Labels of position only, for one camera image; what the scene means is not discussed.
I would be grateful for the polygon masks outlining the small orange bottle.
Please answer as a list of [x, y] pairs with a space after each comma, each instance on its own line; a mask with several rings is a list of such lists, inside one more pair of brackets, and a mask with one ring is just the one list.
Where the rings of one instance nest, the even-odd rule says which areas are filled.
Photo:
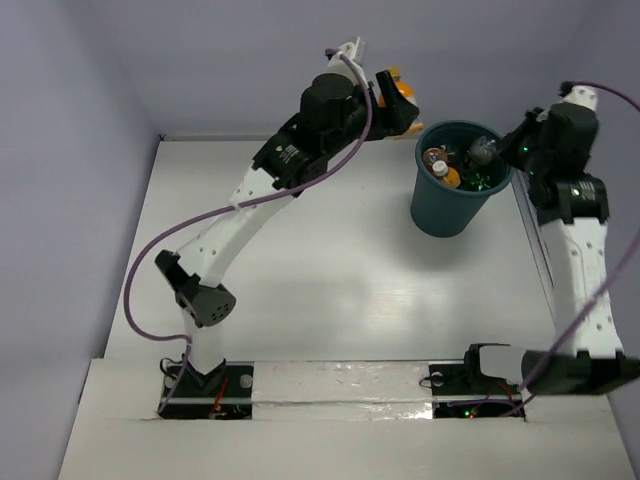
[[438, 161], [432, 166], [432, 173], [442, 184], [457, 189], [461, 184], [461, 178], [457, 170], [443, 161]]
[[406, 122], [409, 114], [407, 105], [411, 104], [414, 107], [418, 107], [412, 87], [402, 79], [398, 67], [389, 67], [387, 71], [394, 85], [390, 96], [392, 105], [387, 105], [388, 96], [383, 91], [380, 91], [378, 105], [381, 112], [387, 115], [389, 126], [397, 137], [409, 137], [420, 134], [424, 130], [424, 123], [419, 114], [415, 116], [411, 124]]

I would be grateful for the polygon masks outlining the tall orange juice bottle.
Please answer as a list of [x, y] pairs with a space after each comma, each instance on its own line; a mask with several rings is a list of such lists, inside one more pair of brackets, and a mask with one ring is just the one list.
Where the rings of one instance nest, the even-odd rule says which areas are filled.
[[422, 154], [422, 161], [427, 168], [431, 168], [436, 162], [443, 161], [449, 163], [448, 152], [440, 147], [426, 149]]

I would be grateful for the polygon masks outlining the green plastic bottle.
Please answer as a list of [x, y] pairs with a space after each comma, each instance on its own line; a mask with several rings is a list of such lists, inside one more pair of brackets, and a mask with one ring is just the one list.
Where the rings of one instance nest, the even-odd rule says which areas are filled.
[[508, 176], [502, 172], [467, 172], [461, 177], [459, 189], [465, 192], [480, 193], [496, 190]]

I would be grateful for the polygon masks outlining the clear pepsi bottle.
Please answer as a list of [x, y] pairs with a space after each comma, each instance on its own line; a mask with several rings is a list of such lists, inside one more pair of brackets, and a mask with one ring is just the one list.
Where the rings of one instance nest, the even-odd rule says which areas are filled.
[[489, 165], [497, 152], [497, 140], [487, 136], [476, 138], [467, 150], [467, 161], [471, 168], [477, 169]]

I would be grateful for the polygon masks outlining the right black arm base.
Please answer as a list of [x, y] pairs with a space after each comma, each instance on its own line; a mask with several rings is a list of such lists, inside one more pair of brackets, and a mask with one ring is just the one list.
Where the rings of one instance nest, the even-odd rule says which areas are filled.
[[473, 377], [462, 362], [431, 363], [419, 385], [431, 392], [435, 419], [526, 416], [515, 385], [483, 374]]

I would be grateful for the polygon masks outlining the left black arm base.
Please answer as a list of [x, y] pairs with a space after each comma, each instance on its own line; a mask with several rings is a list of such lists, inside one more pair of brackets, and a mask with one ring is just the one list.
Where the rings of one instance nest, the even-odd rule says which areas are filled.
[[230, 362], [198, 377], [187, 368], [160, 417], [171, 420], [249, 420], [252, 418], [254, 364]]

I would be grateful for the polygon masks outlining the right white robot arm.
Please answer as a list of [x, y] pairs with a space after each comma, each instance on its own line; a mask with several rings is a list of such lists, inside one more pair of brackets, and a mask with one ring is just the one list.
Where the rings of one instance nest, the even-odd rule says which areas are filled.
[[596, 93], [579, 87], [547, 109], [528, 111], [498, 144], [497, 159], [528, 177], [550, 260], [556, 337], [545, 351], [471, 345], [460, 368], [470, 391], [486, 390], [512, 362], [520, 366], [520, 389], [534, 396], [603, 395], [639, 377], [639, 360], [624, 352], [608, 297], [620, 272], [606, 267], [606, 187], [586, 171], [599, 131], [596, 108]]

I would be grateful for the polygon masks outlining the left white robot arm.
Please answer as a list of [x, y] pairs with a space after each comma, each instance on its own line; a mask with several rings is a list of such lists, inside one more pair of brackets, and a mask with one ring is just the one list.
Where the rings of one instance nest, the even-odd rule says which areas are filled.
[[395, 67], [377, 73], [380, 92], [347, 73], [328, 72], [307, 87], [297, 113], [254, 155], [220, 214], [176, 251], [162, 250], [155, 265], [185, 316], [191, 348], [183, 382], [195, 392], [220, 390], [226, 360], [217, 326], [236, 305], [223, 285], [233, 260], [276, 213], [328, 172], [328, 164], [354, 141], [377, 141], [410, 131], [419, 116], [412, 93]]

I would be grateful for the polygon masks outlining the dark teal plastic bin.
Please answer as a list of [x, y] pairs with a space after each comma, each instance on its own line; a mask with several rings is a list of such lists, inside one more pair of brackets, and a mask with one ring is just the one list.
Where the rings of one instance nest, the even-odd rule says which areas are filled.
[[439, 238], [461, 233], [513, 169], [492, 157], [501, 136], [469, 121], [446, 121], [425, 130], [415, 147], [417, 177], [410, 214], [423, 232]]

